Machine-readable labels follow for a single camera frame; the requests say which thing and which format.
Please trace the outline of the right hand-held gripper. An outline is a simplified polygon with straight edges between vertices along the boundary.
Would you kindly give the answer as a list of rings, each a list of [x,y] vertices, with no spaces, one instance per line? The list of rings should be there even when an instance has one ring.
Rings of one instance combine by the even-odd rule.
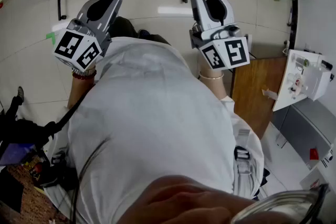
[[[241,34],[228,0],[191,0],[194,20],[190,30],[196,48],[213,70],[226,70],[250,63],[248,39]]]

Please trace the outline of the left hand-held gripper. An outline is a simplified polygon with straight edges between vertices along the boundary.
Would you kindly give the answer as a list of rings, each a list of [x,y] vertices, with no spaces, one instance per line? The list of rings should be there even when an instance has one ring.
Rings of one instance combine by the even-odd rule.
[[[102,58],[111,43],[107,32],[122,0],[89,0],[67,28],[61,29],[54,44],[54,56],[62,63],[84,72]]]

